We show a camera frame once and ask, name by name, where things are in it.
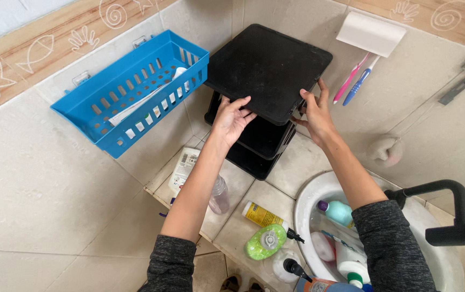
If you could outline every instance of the blue toothbrush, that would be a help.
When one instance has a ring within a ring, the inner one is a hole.
[[[359,88],[361,87],[362,83],[364,82],[364,80],[366,80],[366,78],[370,75],[371,73],[371,70],[373,69],[373,66],[377,63],[378,59],[380,58],[379,55],[377,55],[375,57],[375,60],[373,60],[373,62],[371,63],[371,65],[366,69],[364,70],[364,72],[362,72],[362,75],[361,77],[359,78],[359,80],[355,83],[355,85],[353,85],[353,87],[351,88],[350,92],[348,92],[348,95],[346,96],[346,98],[344,99],[344,102],[343,102],[343,106],[345,106],[346,104],[348,104],[351,99],[355,96],[355,94],[357,93],[357,90],[359,90]]]

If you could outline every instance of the foot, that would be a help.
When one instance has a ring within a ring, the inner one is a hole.
[[[241,286],[241,277],[240,275],[234,274],[229,278],[225,279],[222,283],[222,288],[220,292],[238,292]]]
[[[251,278],[249,281],[249,292],[265,292],[265,288],[263,288],[263,285],[258,282],[255,278]]]

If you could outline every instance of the wall-mounted basket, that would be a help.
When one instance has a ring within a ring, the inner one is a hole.
[[[51,105],[113,158],[207,79],[209,52],[167,30],[141,44]],[[187,70],[175,76],[177,68]],[[110,119],[162,87],[116,126]]]

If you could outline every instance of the gray long-sleeve shirt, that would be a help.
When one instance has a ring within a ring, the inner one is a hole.
[[[376,292],[436,291],[409,222],[395,201],[362,206],[352,216]],[[139,292],[192,291],[195,252],[193,242],[159,235],[150,256],[148,282]]]

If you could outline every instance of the pink toothbrush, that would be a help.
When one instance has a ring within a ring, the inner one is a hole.
[[[344,91],[346,90],[346,88],[348,88],[348,85],[350,85],[350,82],[351,80],[353,79],[353,77],[355,76],[355,74],[357,74],[357,72],[359,71],[360,67],[362,66],[362,64],[364,64],[364,62],[366,62],[366,59],[367,57],[370,56],[370,52],[367,52],[366,56],[364,57],[364,59],[362,59],[362,61],[360,61],[354,68],[353,70],[351,71],[350,73],[350,76],[348,76],[348,79],[346,79],[346,81],[343,83],[343,85],[339,88],[339,91],[337,91],[337,94],[335,94],[335,97],[333,97],[333,104],[337,103],[340,99],[340,97],[343,95]]]

